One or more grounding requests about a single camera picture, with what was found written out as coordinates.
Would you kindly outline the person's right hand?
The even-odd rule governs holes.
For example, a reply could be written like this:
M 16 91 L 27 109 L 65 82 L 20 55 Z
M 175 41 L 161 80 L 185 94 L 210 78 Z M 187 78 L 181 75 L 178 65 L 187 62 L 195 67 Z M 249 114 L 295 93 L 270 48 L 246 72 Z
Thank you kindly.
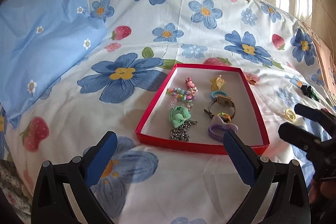
M 335 181 L 316 182 L 315 180 L 311 180 L 311 188 L 308 196 L 310 204 L 315 203 L 322 196 L 329 200 L 335 200 Z

